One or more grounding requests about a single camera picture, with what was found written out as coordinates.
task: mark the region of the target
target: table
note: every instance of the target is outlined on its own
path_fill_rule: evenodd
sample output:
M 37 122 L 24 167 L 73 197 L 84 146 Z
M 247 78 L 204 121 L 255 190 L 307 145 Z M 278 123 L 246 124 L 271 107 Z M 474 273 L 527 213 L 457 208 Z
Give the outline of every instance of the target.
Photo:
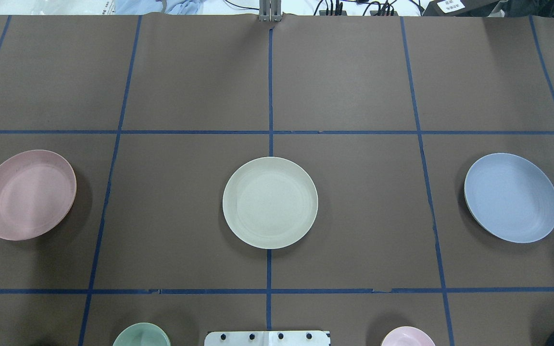
M 0 17 L 0 163 L 50 149 L 78 180 L 59 226 L 0 239 L 0 345 L 109 345 L 140 321 L 174 345 L 322 329 L 377 346 L 402 325 L 543 344 L 554 231 L 495 238 L 462 187 L 501 151 L 554 184 L 554 20 L 327 19 Z M 270 155 L 310 174 L 319 211 L 267 251 L 220 203 Z

